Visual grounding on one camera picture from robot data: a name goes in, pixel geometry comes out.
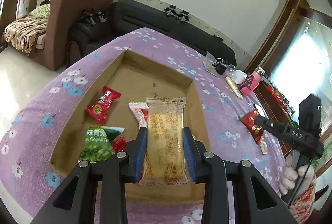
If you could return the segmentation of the person right hand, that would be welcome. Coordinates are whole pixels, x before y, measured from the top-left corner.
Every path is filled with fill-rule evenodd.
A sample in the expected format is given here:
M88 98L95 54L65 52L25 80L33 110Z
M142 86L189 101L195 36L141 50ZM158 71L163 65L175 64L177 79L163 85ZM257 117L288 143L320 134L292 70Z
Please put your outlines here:
M286 195L289 190L295 188L295 181L298 178L302 178L303 182L298 189L296 198L304 194L311 186L315 187L316 185L316 176L314 168L310 165L303 165L294 170L292 167L293 157L289 154L286 157L285 165L282 169L282 175L280 177L278 189L282 196Z

